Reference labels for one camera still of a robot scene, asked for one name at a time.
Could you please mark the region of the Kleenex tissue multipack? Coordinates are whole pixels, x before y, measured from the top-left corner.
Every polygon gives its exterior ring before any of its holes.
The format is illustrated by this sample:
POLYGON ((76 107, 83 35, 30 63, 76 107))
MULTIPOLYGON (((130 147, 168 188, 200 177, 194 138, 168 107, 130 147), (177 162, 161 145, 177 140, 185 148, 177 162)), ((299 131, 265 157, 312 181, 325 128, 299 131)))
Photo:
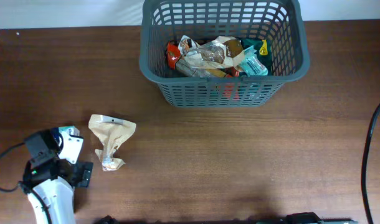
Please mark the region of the Kleenex tissue multipack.
POLYGON ((61 150, 64 148, 64 136, 80 136, 80 131, 75 126, 56 127, 50 131, 61 150))

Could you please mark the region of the beige paper bag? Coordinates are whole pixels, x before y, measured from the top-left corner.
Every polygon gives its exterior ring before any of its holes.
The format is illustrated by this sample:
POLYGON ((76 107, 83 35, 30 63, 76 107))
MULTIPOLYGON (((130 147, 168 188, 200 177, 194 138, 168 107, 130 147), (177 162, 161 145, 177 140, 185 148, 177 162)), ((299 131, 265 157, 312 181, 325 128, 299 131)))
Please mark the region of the beige paper bag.
POLYGON ((124 160, 114 157, 114 154, 135 133, 136 123, 111 116, 93 114, 88 122, 88 128, 103 146, 103 149, 95 150, 95 154, 102 163, 103 171, 115 171, 125 165, 124 160))

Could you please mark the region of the orange spaghetti pasta packet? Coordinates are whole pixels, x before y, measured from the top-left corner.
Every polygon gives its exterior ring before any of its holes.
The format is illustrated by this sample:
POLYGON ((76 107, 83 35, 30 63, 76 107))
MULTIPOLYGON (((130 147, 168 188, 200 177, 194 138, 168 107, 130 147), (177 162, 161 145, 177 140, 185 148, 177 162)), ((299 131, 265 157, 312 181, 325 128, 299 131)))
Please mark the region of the orange spaghetti pasta packet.
POLYGON ((187 77, 233 78, 233 75, 235 77, 239 75, 239 72, 234 68, 225 68, 224 70, 193 68, 183 59, 178 46, 170 42, 167 45, 166 57, 169 68, 177 70, 187 77))

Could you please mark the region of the grey plastic basket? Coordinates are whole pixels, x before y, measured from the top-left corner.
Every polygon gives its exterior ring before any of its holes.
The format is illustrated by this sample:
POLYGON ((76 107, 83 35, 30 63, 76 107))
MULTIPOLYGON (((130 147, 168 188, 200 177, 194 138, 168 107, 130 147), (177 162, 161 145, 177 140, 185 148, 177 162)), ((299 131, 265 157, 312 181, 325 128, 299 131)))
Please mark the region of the grey plastic basket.
POLYGON ((170 1, 143 4, 140 70, 168 103, 180 108, 256 107, 310 67, 297 0, 170 1), (266 40, 272 63, 267 76, 187 77, 168 66, 167 45, 182 36, 205 44, 219 36, 266 40))

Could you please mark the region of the beige brown snack bag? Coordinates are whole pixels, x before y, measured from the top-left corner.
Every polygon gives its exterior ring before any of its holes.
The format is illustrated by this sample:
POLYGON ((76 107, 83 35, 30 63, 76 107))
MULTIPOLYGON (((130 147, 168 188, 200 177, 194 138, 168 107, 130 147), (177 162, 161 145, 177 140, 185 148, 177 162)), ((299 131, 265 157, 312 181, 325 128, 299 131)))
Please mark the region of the beige brown snack bag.
POLYGON ((194 68, 231 68, 238 66, 245 59, 244 48, 235 37, 219 36, 199 45, 184 35, 178 49, 183 59, 194 68))

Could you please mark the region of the small light green packet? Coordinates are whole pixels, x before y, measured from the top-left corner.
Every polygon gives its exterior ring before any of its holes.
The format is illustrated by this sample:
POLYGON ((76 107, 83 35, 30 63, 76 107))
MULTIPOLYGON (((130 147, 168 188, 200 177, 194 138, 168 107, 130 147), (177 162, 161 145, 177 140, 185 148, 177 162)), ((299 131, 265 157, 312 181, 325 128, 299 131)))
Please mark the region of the small light green packet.
POLYGON ((255 54, 256 50, 253 46, 244 50, 245 58, 239 64, 239 67, 246 73, 248 77, 267 76, 268 69, 263 65, 255 54))

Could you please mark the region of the green Nescafe coffee bag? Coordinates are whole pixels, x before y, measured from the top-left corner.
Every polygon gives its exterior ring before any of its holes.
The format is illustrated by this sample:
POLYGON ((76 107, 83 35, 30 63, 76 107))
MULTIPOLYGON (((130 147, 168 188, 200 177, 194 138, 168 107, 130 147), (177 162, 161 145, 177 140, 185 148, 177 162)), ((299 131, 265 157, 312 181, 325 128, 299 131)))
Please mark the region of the green Nescafe coffee bag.
POLYGON ((243 49, 247 49, 250 46, 253 46, 256 50, 256 55, 258 60, 266 66, 268 69, 268 75, 272 75, 272 50, 269 40, 259 40, 259 39, 241 39, 240 40, 243 49))

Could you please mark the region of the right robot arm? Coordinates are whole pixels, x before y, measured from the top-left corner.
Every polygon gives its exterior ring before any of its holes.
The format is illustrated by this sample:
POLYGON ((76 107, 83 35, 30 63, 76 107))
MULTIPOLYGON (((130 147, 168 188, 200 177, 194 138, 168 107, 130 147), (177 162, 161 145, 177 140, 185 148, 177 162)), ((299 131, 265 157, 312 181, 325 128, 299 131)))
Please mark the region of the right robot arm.
POLYGON ((285 217, 287 224, 358 224, 349 218, 320 218, 314 212, 294 213, 285 217))

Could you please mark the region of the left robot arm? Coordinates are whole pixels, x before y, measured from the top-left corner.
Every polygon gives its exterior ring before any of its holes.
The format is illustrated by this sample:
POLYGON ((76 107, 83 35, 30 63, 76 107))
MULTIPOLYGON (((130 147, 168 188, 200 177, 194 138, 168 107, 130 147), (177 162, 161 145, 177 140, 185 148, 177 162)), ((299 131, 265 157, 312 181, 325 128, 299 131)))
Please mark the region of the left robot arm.
POLYGON ((19 186, 27 195, 36 223, 75 223, 74 192, 87 188, 93 163, 78 156, 83 137, 75 126, 38 131, 25 138, 31 158, 19 186))

